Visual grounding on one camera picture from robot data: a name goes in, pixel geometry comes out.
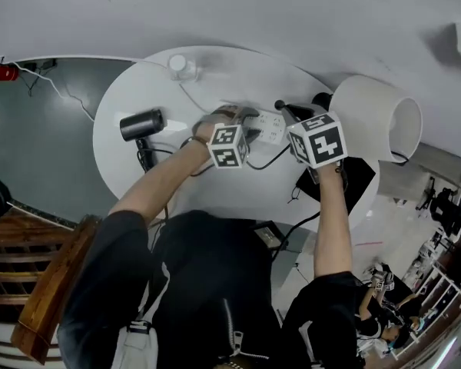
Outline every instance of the white wall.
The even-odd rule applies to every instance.
[[[423,140],[461,155],[461,0],[0,0],[0,55],[142,58],[238,45],[337,85],[361,73],[423,105]]]

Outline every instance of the white lampshade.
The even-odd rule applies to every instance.
[[[419,105],[401,90],[355,75],[343,81],[330,110],[340,118],[348,155],[401,162],[415,152],[422,136]]]

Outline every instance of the white round table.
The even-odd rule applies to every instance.
[[[168,58],[184,53],[196,59],[200,70],[196,82],[184,89],[204,110],[211,112],[232,102],[273,111],[274,102],[311,102],[314,95],[331,90],[305,71],[257,52],[237,48],[193,46],[170,49],[145,59],[166,66]],[[95,160],[106,185],[120,198],[143,174],[134,142],[125,142],[119,121],[134,113],[160,108],[168,126],[151,136],[156,148],[176,150],[191,136],[192,125],[202,110],[189,99],[168,71],[148,63],[137,63],[123,72],[104,94],[95,117],[93,145]],[[288,144],[255,141],[248,161],[261,166]],[[157,153],[159,160],[167,157]],[[357,205],[350,212],[350,227],[355,227],[369,211],[379,186],[379,163],[366,160],[376,175]],[[286,152],[270,167],[255,171],[249,166],[234,170],[212,168],[183,183],[169,204],[171,215],[201,209],[225,218],[273,220],[296,224],[320,209],[319,203],[301,193],[290,200],[297,179],[306,166]],[[318,219],[303,227],[317,231]]]

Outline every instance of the black sleeve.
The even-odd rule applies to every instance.
[[[151,264],[139,214],[120,211],[101,223],[58,329],[68,369],[111,367],[118,332],[137,315]]]
[[[356,367],[355,298],[356,279],[350,272],[322,276],[303,288],[285,317],[274,367],[310,367],[298,331],[308,321],[312,321],[307,334],[317,360],[326,368]]]

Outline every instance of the power strip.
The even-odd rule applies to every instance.
[[[260,111],[256,118],[246,118],[243,126],[259,128],[261,133],[256,140],[272,145],[281,144],[286,128],[284,117],[269,111]]]

